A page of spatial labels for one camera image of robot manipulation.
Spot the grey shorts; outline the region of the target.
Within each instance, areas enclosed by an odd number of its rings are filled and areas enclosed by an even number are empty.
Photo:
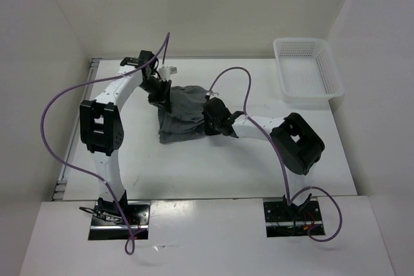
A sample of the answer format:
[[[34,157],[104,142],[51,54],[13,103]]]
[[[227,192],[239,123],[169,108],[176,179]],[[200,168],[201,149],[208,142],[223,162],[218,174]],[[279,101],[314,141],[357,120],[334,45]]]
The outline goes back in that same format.
[[[198,85],[173,86],[171,112],[157,107],[159,142],[171,144],[205,137],[203,104],[207,90]]]

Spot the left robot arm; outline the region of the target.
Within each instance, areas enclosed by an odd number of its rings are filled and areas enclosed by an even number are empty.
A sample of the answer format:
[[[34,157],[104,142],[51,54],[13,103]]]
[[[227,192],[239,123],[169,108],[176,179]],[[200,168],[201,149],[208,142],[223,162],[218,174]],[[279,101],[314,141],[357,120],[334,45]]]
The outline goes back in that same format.
[[[100,193],[96,217],[115,224],[129,216],[127,193],[120,176],[118,150],[124,141],[120,111],[132,95],[141,88],[148,93],[149,103],[171,111],[171,75],[175,67],[158,64],[158,58],[142,50],[137,58],[126,57],[120,62],[116,79],[93,100],[80,104],[80,138],[91,153],[99,176]]]

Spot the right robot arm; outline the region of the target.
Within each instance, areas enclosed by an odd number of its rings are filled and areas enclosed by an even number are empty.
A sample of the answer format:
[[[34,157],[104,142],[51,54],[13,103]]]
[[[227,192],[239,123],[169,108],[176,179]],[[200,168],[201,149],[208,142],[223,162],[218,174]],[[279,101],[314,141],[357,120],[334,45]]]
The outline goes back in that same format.
[[[217,97],[208,99],[202,108],[206,135],[253,138],[271,144],[285,182],[284,213],[291,220],[301,218],[311,199],[307,175],[325,149],[322,139],[303,117],[295,112],[285,118],[249,116],[244,111],[231,113]]]

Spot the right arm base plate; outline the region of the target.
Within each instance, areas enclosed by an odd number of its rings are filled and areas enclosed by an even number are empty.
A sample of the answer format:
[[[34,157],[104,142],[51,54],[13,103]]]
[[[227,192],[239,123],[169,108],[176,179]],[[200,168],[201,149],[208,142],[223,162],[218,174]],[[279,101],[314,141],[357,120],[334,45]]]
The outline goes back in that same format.
[[[320,205],[311,198],[302,206],[288,206],[284,198],[263,201],[267,238],[276,237],[323,237],[325,230]]]

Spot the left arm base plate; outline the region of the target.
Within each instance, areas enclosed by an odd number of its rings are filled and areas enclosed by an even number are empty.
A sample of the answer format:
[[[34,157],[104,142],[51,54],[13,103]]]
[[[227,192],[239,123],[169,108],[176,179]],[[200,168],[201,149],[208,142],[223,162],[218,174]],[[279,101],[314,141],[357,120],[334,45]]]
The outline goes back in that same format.
[[[149,235],[149,201],[129,201],[125,211],[127,222],[135,240],[147,240]],[[99,212],[95,207],[81,207],[80,210],[92,215],[88,240],[127,240],[129,231],[120,215]]]

